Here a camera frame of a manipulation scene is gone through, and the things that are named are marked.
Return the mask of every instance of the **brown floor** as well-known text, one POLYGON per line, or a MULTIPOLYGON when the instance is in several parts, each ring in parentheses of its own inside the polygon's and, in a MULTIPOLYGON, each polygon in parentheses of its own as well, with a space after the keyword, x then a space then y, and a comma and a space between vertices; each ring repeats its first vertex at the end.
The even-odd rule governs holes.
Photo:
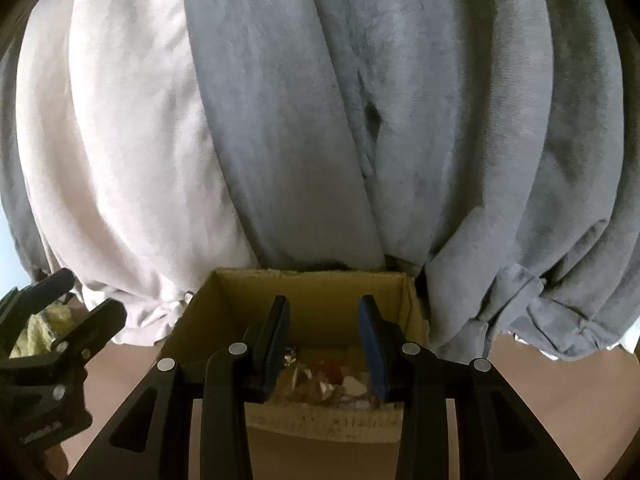
MULTIPOLYGON (((109 344, 92 359, 85 391, 94 424, 65 442, 71 467, 144 376, 158 351, 157 347, 109 344)), ((491 359, 545 425, 580 478, 602 480, 640 427, 640 364, 636 357, 616 349, 578 362, 552 362, 535 348, 501 336, 491 359)), ((195 444, 197 428, 194 433, 195 444)), ((257 430, 250 431, 249 437, 256 480, 394 477, 395 446, 307 441, 257 430)), ((195 469, 191 478, 197 478, 194 473, 195 469)))

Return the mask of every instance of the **white fabric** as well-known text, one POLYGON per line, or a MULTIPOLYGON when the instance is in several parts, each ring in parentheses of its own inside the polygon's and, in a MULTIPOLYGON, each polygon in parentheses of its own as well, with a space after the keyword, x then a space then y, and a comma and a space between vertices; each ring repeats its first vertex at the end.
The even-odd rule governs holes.
MULTIPOLYGON (((523 338, 518 337, 515 334, 513 335, 513 338, 518 343, 529 345, 529 343, 524 341, 523 338)), ((607 346, 607 350, 613 350, 618 346, 622 346, 622 348, 625 349, 627 352, 629 352, 630 354, 634 354, 636 352, 636 347, 638 346, 639 340, 640 340, 640 318, 638 318, 634 323, 634 325, 624 333, 620 341, 618 341, 615 345, 607 346)), ((552 361, 558 361, 558 357, 556 357, 555 355, 551 355, 548 352, 545 352, 543 350, 540 350, 540 353, 543 356, 548 357, 552 361)))
POLYGON ((207 128, 183 0, 40 0, 20 52, 17 135, 53 270, 116 342, 150 345, 216 267, 256 267, 207 128))

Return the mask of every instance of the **gray blanket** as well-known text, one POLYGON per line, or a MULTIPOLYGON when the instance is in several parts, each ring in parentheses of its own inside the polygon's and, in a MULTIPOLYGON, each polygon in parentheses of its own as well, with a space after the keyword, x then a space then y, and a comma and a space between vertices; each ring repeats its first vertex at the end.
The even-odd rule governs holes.
POLYGON ((49 272, 49 264, 27 196, 15 135, 15 74, 23 34, 21 27, 0 59, 0 199, 20 262, 32 278, 39 278, 49 272))
POLYGON ((504 331, 579 358, 640 315, 640 50, 613 4, 185 4, 264 266, 424 267, 428 343, 460 362, 504 331))

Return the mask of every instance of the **fabric fold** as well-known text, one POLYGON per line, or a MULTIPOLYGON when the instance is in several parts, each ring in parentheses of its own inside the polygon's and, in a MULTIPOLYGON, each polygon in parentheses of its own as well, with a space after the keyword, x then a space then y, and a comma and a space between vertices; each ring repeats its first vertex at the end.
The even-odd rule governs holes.
POLYGON ((421 267, 464 124, 464 0, 314 0, 386 256, 421 267))
POLYGON ((167 335, 216 267, 256 266, 193 73, 183 0, 40 0, 17 74, 20 161, 52 270, 116 340, 167 335))
POLYGON ((624 160, 610 221, 593 247, 518 319, 513 331, 562 359, 618 343, 640 317, 640 44, 608 0, 622 60, 624 160))
POLYGON ((382 269, 358 153, 314 0, 185 0, 229 193, 277 269, 382 269))
POLYGON ((480 346, 476 337, 452 338, 473 323, 508 260, 542 154, 551 104, 552 44, 545 0, 490 1, 490 72, 482 86, 487 101, 481 121, 471 125, 467 137, 467 164, 459 160, 454 166, 453 175, 465 186, 450 186, 456 190, 450 200, 465 204, 466 214, 425 267, 430 338, 441 354, 465 354, 464 346, 480 346), (447 349, 449 342, 463 347, 447 349))
POLYGON ((624 117, 620 55, 605 1, 545 1, 553 98, 511 257, 536 275, 550 271, 553 286, 609 222, 620 181, 624 117))

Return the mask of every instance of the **cardboard box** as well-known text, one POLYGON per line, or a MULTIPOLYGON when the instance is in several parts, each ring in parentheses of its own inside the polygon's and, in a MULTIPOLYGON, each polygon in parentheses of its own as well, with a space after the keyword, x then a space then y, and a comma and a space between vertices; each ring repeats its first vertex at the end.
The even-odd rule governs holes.
MULTIPOLYGON (((423 344, 427 323, 413 280, 396 272, 285 272, 219 269, 193 298, 162 349, 179 363, 207 359, 241 340, 263 320, 276 295, 291 306, 289 343, 317 352, 360 347, 357 307, 365 294, 408 340, 423 344)), ((250 428, 333 442, 391 443, 400 438, 402 409, 352 410, 306 404, 247 404, 250 428)))

